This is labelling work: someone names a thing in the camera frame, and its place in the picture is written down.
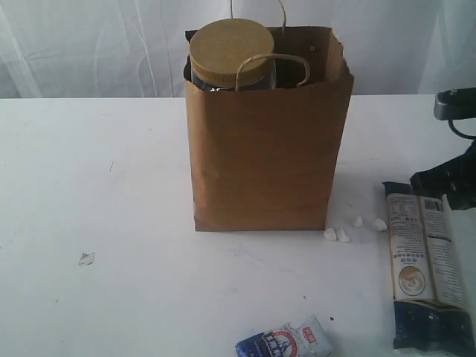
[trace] jar lid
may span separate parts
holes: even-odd
[[[233,88],[240,65],[257,54],[272,54],[274,39],[267,28],[246,19],[212,22],[190,40],[190,61],[196,76],[205,83]],[[249,86],[267,76],[270,59],[250,62],[239,74],[239,84]]]

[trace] brown paper bag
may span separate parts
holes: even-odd
[[[184,70],[197,231],[322,230],[353,76],[331,28],[269,29],[278,89],[202,91]],[[190,38],[195,31],[186,32]]]

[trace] small packet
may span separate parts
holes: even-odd
[[[314,315],[247,338],[236,349],[239,357],[327,357],[332,352]]]
[[[460,267],[440,198],[384,182],[395,312],[395,350],[476,356]]]

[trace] white table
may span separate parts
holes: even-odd
[[[381,181],[469,145],[433,102],[352,98],[328,219],[344,244],[196,233],[184,99],[0,101],[0,355],[234,356],[239,340],[314,313],[334,356],[393,356],[388,237],[369,222],[386,217]],[[457,239],[473,311],[475,241]],[[78,265],[83,252],[94,264]]]

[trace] white fabric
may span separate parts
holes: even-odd
[[[476,86],[475,0],[284,4],[290,26],[334,28],[356,94]],[[276,0],[233,10],[282,22]],[[0,0],[0,97],[182,96],[184,32],[230,14],[230,0]]]

